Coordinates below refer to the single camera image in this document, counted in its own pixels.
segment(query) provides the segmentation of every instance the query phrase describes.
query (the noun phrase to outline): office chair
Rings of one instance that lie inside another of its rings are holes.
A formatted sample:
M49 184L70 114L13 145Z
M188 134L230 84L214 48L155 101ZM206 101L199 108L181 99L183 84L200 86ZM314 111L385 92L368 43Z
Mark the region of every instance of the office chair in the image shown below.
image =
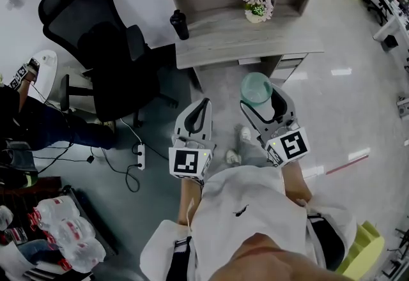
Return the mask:
M369 6L367 7L368 12L369 11L375 11L378 14L379 18L380 18L379 25L383 26L383 22L388 21L387 12L392 14L392 11L390 10L388 4L384 0L379 0L379 7L378 7L371 0L367 0L366 2L369 4Z
M65 75L61 110L69 109L70 95L93 96L99 120L134 113L134 126L139 127L139 109L155 97L170 107L178 106L176 100L160 93L157 70L165 57L160 52L163 47L150 49L137 25L125 27L113 0L41 0L38 16L44 35L88 69L83 74L93 83L93 89L72 87ZM171 53L169 60L176 55Z

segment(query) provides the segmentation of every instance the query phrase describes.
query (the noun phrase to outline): white t-shirt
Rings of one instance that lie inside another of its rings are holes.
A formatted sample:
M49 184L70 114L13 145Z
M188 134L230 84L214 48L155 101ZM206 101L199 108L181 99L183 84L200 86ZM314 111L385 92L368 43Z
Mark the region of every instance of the white t-shirt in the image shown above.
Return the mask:
M355 219L321 196L315 195L308 207L331 216L346 240L346 255L355 239ZM255 233L316 262L307 232L307 209L285 196L281 171L255 166L226 169L205 183L191 232L168 220L159 225L141 254L141 270L150 281L165 281L175 241L191 235L197 255L195 279L208 281Z

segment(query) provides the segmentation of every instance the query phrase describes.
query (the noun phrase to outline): potted plant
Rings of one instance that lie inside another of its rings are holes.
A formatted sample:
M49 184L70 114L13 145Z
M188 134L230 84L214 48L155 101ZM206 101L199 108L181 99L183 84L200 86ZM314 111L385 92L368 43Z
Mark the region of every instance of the potted plant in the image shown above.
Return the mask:
M251 23L270 20L273 14L271 0L244 0L245 16Z

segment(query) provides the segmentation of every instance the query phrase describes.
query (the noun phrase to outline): white sneaker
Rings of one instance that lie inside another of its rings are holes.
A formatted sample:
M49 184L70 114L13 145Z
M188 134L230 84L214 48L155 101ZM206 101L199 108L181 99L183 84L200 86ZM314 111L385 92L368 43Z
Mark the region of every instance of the white sneaker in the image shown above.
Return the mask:
M241 130L240 130L240 140L244 141L244 142L251 142L251 131L250 128L247 128L246 126L244 126Z
M104 126L107 126L108 128L111 129L111 131L113 133L115 133L115 131L116 131L116 122L115 121L104 122Z
M228 152L226 153L226 163L227 164L234 164L238 163L240 164L242 162L242 157L236 153L235 150L229 149Z

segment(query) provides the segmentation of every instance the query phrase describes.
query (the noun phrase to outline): nike logo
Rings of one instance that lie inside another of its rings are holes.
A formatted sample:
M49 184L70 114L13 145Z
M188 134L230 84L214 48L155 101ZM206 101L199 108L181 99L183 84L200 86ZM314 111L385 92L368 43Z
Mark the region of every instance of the nike logo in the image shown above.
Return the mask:
M244 206L244 208L242 208L242 209L241 209L240 211L238 211L238 212L233 212L233 214L235 214L236 217L241 216L241 215L245 212L245 210L247 209L247 206L248 206L248 205Z

